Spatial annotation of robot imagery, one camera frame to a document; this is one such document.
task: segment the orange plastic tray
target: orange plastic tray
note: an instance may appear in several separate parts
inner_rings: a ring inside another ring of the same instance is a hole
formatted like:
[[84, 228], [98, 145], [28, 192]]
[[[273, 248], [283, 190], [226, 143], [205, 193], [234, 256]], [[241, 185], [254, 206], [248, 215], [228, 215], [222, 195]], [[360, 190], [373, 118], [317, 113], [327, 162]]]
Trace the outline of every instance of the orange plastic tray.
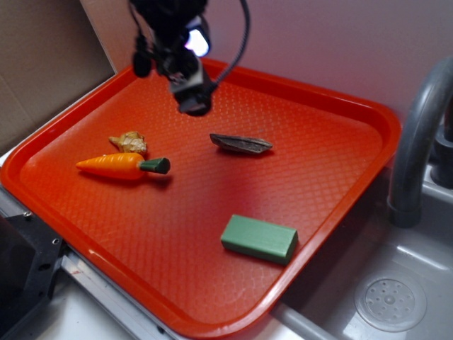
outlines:
[[[224, 65], [205, 61], [211, 77]], [[115, 76], [29, 137], [1, 169], [3, 185], [91, 263], [174, 331], [233, 334], [262, 317], [394, 153], [387, 108], [237, 68], [202, 118], [177, 112], [163, 77]], [[146, 136], [167, 176], [115, 181], [76, 162], [116, 152], [108, 141]], [[222, 152], [210, 133], [263, 138], [258, 157]], [[233, 214], [293, 227], [287, 266], [227, 251]]]

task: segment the sink drain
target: sink drain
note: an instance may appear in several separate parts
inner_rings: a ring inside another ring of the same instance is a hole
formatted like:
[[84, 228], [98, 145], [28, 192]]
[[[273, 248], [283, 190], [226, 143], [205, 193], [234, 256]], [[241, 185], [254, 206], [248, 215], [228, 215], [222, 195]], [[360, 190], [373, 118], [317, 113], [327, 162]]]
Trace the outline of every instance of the sink drain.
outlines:
[[355, 306], [370, 325], [386, 332], [402, 332], [414, 327], [425, 316], [423, 289], [399, 272], [373, 273], [355, 290]]

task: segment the gray sink basin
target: gray sink basin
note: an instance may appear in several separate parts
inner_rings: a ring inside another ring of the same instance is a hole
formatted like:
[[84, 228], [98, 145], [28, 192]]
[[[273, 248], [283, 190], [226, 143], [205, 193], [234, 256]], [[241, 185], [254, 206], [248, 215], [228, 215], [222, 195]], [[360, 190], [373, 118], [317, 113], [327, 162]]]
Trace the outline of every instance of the gray sink basin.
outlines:
[[380, 175], [281, 299], [319, 339], [453, 339], [453, 191], [425, 183], [421, 223], [399, 229], [388, 187]]

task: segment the orange carrot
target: orange carrot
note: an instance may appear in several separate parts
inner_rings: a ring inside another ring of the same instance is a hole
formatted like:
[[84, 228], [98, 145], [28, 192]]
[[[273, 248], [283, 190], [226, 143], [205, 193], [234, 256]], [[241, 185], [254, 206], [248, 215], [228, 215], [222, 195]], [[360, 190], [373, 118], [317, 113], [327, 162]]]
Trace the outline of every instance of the orange carrot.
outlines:
[[145, 161], [142, 155], [130, 152], [107, 154], [80, 161], [76, 168], [114, 179], [139, 179], [144, 175], [144, 171], [166, 174], [170, 170], [170, 161], [167, 158]]

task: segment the gray faucet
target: gray faucet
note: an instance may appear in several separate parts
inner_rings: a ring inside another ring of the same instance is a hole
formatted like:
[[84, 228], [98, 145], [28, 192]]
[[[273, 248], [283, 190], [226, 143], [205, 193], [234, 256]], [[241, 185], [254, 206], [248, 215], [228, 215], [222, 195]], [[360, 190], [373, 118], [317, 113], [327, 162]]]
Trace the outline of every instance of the gray faucet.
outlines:
[[453, 57], [448, 57], [428, 74], [403, 127], [387, 200], [389, 220], [398, 227], [420, 222], [421, 191], [432, 146], [438, 162], [431, 178], [437, 185], [453, 188], [452, 97]]

